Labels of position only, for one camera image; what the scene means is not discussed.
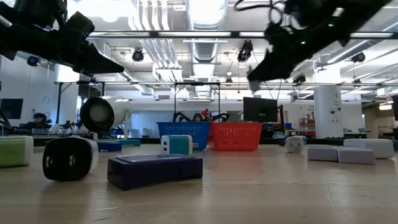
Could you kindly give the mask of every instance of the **computer monitor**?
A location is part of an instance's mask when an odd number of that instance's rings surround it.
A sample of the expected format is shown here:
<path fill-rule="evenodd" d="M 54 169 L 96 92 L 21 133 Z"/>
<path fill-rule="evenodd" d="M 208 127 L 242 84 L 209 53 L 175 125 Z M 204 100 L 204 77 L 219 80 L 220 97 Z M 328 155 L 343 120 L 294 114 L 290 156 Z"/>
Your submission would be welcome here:
<path fill-rule="evenodd" d="M 24 99 L 0 99 L 0 109 L 7 119 L 20 119 Z"/>
<path fill-rule="evenodd" d="M 278 101 L 244 97 L 243 120 L 256 122 L 278 122 Z"/>
<path fill-rule="evenodd" d="M 392 97 L 392 109 L 394 109 L 394 117 L 398 121 L 398 96 Z"/>

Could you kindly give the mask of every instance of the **pillar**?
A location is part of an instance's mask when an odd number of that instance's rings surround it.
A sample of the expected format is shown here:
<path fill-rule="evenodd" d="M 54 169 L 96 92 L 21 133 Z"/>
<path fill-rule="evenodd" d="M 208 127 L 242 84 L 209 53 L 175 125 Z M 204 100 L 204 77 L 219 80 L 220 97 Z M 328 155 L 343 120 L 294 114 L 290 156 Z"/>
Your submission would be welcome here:
<path fill-rule="evenodd" d="M 379 138 L 379 125 L 377 123 L 377 108 L 367 108 L 364 110 L 365 128 L 371 132 L 366 133 L 368 139 Z"/>
<path fill-rule="evenodd" d="M 317 138 L 344 137 L 340 86 L 315 88 L 315 112 Z"/>
<path fill-rule="evenodd" d="M 77 82 L 80 74 L 74 72 L 70 67 L 64 65 L 55 66 L 55 80 L 56 82 Z M 58 96 L 58 85 L 53 85 L 56 95 Z M 59 124 L 65 124 L 66 121 L 76 121 L 76 110 L 77 110 L 77 97 L 78 97 L 78 85 L 64 84 L 62 89 L 65 90 L 61 95 L 61 107 L 60 107 L 60 122 Z M 57 104 L 54 104 L 54 113 L 57 111 Z"/>
<path fill-rule="evenodd" d="M 336 65 L 319 69 L 314 74 L 317 83 L 341 83 L 340 68 Z M 317 86 L 315 97 L 315 127 L 317 138 L 344 137 L 343 113 L 341 112 L 341 87 Z"/>

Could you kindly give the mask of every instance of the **wooden table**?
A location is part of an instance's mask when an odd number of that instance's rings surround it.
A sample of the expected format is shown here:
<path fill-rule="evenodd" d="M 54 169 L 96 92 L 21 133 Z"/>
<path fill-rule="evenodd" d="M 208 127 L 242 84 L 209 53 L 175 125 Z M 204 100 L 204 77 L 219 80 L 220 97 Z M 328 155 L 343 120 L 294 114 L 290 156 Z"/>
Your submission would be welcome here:
<path fill-rule="evenodd" d="M 158 145 L 123 149 L 153 154 Z M 42 153 L 29 167 L 0 169 L 0 223 L 397 223 L 396 160 L 375 166 L 307 161 L 279 146 L 202 152 L 204 178 L 120 191 L 107 159 L 82 181 L 52 182 Z"/>

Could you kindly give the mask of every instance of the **person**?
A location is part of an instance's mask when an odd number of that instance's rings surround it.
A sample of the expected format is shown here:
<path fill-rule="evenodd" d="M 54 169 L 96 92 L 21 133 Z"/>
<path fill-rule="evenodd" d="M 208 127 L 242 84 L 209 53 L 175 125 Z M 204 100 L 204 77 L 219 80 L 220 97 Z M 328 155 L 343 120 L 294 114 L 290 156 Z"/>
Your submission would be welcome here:
<path fill-rule="evenodd" d="M 33 115 L 33 122 L 28 122 L 19 127 L 20 129 L 33 129 L 33 128 L 51 128 L 47 124 L 47 116 L 42 113 L 36 113 Z"/>
<path fill-rule="evenodd" d="M 200 113 L 196 113 L 193 115 L 193 121 L 203 121 L 203 118 L 201 117 Z"/>

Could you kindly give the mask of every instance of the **white block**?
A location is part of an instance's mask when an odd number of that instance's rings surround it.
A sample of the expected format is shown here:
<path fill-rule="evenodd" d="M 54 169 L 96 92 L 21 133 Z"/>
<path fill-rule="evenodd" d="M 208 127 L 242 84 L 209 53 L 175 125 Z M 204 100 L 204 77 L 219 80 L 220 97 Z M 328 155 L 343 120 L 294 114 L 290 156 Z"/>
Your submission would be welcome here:
<path fill-rule="evenodd" d="M 285 149 L 291 153 L 301 153 L 304 149 L 304 140 L 301 136 L 291 136 L 285 140 Z"/>
<path fill-rule="evenodd" d="M 374 165 L 374 151 L 361 147 L 341 147 L 338 149 L 339 163 Z"/>
<path fill-rule="evenodd" d="M 371 149 L 376 159 L 394 157 L 394 144 L 388 139 L 345 139 L 344 146 Z"/>

